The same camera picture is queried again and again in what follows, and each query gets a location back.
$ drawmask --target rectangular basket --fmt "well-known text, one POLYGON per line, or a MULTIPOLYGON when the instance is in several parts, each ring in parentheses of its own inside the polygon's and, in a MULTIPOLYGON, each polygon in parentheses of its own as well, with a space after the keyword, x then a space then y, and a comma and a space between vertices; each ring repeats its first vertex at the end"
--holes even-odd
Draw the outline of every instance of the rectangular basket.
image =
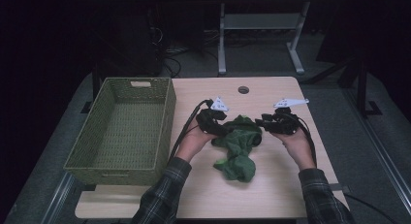
POLYGON ((168 163, 175 102, 171 79, 105 79, 64 169, 85 184, 154 184, 168 163))

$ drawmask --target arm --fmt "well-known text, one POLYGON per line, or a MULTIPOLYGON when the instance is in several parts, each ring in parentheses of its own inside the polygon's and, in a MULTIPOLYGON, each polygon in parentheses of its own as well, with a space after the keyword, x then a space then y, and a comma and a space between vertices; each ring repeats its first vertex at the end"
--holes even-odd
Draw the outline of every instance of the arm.
POLYGON ((299 166, 302 195, 309 223, 355 223, 351 212, 336 199, 324 172, 317 169, 305 134, 299 129, 293 135, 274 134, 283 142, 299 166))
POLYGON ((194 120, 163 176, 143 195, 131 223, 174 223, 178 202, 190 171, 191 159, 216 136, 205 134, 194 120))

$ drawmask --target crumpled green fabric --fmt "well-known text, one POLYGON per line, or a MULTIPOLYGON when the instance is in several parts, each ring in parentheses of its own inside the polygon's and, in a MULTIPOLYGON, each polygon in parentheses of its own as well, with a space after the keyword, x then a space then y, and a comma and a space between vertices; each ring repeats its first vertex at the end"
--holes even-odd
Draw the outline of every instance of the crumpled green fabric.
POLYGON ((214 146, 226 147, 227 158, 217 160, 213 167, 223 172, 228 180, 249 182, 255 175, 256 165, 248 157, 254 146, 261 142, 262 130, 247 116, 239 115, 233 121, 223 124, 234 128, 224 138, 214 139, 214 146))

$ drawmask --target hand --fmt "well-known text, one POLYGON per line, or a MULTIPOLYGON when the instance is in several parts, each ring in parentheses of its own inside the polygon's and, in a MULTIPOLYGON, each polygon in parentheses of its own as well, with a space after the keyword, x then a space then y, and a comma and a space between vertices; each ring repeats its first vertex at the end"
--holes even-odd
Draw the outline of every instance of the hand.
POLYGON ((300 171, 316 168, 307 137, 301 128, 293 135, 271 134, 283 142, 288 153, 299 166, 300 171))
POLYGON ((187 133, 182 139, 175 157, 190 162, 194 155, 199 153, 208 141, 216 138, 217 136, 215 135, 204 133, 200 129, 196 118, 194 118, 188 126, 187 133))

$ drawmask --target plaid shirt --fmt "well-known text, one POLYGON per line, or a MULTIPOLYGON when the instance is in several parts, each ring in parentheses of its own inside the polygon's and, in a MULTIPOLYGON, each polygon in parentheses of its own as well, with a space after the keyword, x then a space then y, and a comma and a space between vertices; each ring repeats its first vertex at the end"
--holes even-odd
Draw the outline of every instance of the plaid shirt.
MULTIPOLYGON (((189 163, 172 159, 163 177, 142 195, 131 223, 175 223, 181 190, 190 171, 189 163)), ((350 211, 333 196, 323 171, 307 169, 299 177, 309 223, 355 223, 350 211)))

